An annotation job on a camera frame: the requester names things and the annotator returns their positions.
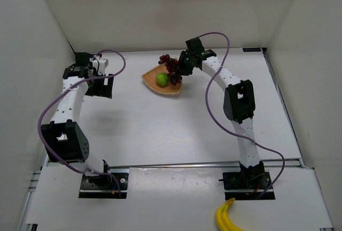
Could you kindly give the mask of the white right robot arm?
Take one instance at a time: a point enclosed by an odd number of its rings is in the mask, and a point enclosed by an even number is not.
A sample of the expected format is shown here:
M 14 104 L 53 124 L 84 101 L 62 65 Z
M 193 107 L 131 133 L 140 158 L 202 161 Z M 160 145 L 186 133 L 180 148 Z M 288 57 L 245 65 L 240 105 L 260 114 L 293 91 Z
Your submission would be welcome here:
M 179 74 L 191 75 L 194 68 L 201 69 L 211 77 L 205 92 L 207 107 L 209 107 L 208 91 L 213 82 L 216 82 L 224 92 L 223 111 L 234 128 L 233 132 L 227 132 L 237 138 L 241 169 L 263 172 L 264 166 L 255 144 L 253 131 L 255 98 L 252 82 L 241 80 L 232 74 L 212 50 L 197 54 L 182 51 L 177 66 Z

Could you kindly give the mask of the green fake apple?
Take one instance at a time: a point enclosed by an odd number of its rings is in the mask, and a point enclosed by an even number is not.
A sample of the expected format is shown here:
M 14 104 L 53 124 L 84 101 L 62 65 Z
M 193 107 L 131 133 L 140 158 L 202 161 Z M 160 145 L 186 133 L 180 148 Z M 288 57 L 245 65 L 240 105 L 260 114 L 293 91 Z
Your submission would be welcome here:
M 159 86 L 165 87 L 169 84 L 169 77 L 166 73 L 158 73 L 156 75 L 156 83 Z

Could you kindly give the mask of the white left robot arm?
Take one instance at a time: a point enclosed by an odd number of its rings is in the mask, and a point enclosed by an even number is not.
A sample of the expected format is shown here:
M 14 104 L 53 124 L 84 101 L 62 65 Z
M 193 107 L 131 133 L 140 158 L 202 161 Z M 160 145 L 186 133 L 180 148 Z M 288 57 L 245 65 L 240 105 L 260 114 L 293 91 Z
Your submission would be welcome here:
M 89 176 L 107 173 L 106 161 L 90 152 L 90 144 L 78 124 L 85 96 L 112 98 L 114 78 L 105 79 L 108 60 L 101 53 L 75 54 L 75 63 L 63 73 L 63 90 L 67 94 L 59 100 L 57 109 L 41 133 L 48 146 L 51 162 L 66 162 Z

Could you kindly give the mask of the dark red fake grapes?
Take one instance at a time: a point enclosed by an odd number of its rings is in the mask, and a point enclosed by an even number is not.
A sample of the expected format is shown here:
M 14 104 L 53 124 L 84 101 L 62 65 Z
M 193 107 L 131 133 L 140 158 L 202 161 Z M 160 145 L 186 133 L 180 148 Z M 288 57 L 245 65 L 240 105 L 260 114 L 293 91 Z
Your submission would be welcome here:
M 167 76 L 172 85 L 177 85 L 182 82 L 182 77 L 178 69 L 178 60 L 171 58 L 169 54 L 162 55 L 159 57 L 158 64 L 164 64 L 167 70 Z

